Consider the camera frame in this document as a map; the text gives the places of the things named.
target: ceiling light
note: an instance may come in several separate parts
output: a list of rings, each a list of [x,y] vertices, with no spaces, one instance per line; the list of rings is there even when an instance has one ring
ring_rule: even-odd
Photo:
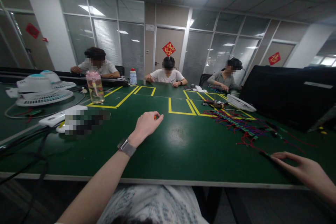
[[[119,30],[117,30],[117,32],[120,32],[120,33],[122,33],[122,34],[128,34],[127,31],[119,31]]]
[[[79,7],[83,8],[84,10],[86,10],[87,12],[89,12],[89,8],[90,8],[90,13],[95,15],[95,16],[105,16],[103,13],[101,13],[99,10],[97,10],[95,7],[93,6],[87,6],[87,5],[78,5]]]

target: door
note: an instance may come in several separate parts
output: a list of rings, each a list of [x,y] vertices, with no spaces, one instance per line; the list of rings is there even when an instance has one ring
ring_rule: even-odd
[[[14,18],[20,29],[26,48],[30,49],[31,51],[31,58],[37,69],[51,71],[55,70],[48,49],[45,45],[46,42],[42,40],[43,36],[35,15],[14,13]],[[36,29],[40,31],[37,39],[35,39],[26,31],[26,27],[29,23],[31,23]]]
[[[155,44],[155,67],[154,70],[158,70],[162,68],[163,59],[167,57],[165,52],[163,51],[163,47],[171,42],[173,47],[176,49],[171,56],[175,60],[175,67],[179,69],[181,51],[182,51],[182,43],[183,43],[183,30],[172,30],[165,28],[157,28],[156,29],[156,44]]]
[[[262,63],[260,65],[271,65],[269,58],[273,56],[276,53],[280,54],[280,60],[272,65],[272,67],[283,67],[284,63],[286,62],[288,56],[293,51],[295,45],[292,44],[283,44],[283,43],[277,43],[272,42],[269,46],[264,59],[262,60]]]

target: white fan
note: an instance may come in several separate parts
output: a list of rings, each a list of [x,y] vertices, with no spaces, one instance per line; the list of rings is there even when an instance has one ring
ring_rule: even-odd
[[[56,73],[49,70],[44,70],[40,74],[43,74],[45,77],[47,77],[55,89],[69,89],[76,86],[76,83],[74,82],[61,81]]]
[[[16,82],[16,84],[19,98],[15,103],[20,107],[60,102],[74,95],[70,90],[54,89],[50,80],[42,74],[29,75],[27,78]]]

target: white t-shirt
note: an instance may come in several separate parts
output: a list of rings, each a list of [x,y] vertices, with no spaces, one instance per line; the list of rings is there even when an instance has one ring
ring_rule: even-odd
[[[86,59],[82,64],[79,64],[78,67],[83,70],[96,70],[101,75],[112,74],[118,71],[116,67],[113,65],[113,63],[111,61],[108,61],[107,59],[105,60],[101,68],[93,66],[89,59]]]
[[[181,81],[184,79],[180,71],[174,69],[169,77],[166,76],[164,69],[155,70],[150,74],[155,81],[165,82],[165,83],[174,83],[176,81]]]

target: hand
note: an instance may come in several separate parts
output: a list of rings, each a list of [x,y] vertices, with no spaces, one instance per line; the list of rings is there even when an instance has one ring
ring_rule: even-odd
[[[174,82],[173,83],[173,87],[174,88],[177,88],[178,86],[180,86],[181,85],[181,82]]]
[[[155,82],[155,80],[154,80],[154,78],[152,76],[148,76],[146,78],[146,81],[151,82],[151,83]]]
[[[271,156],[272,160],[288,170],[295,177],[302,181],[312,191],[321,194],[336,193],[336,187],[322,167],[315,161],[297,156],[288,152],[277,152]],[[289,158],[296,161],[297,167],[291,166],[280,159]]]
[[[72,68],[70,68],[70,71],[76,74],[82,73],[82,70],[78,66],[73,66]]]
[[[163,115],[160,115],[157,111],[145,112],[138,118],[134,131],[128,137],[130,144],[137,148],[146,137],[153,134],[162,121]]]
[[[224,85],[224,84],[221,84],[220,86],[221,86],[221,88],[222,88],[223,90],[225,90],[226,92],[229,91],[229,87],[228,87],[228,86],[226,86],[226,85]]]

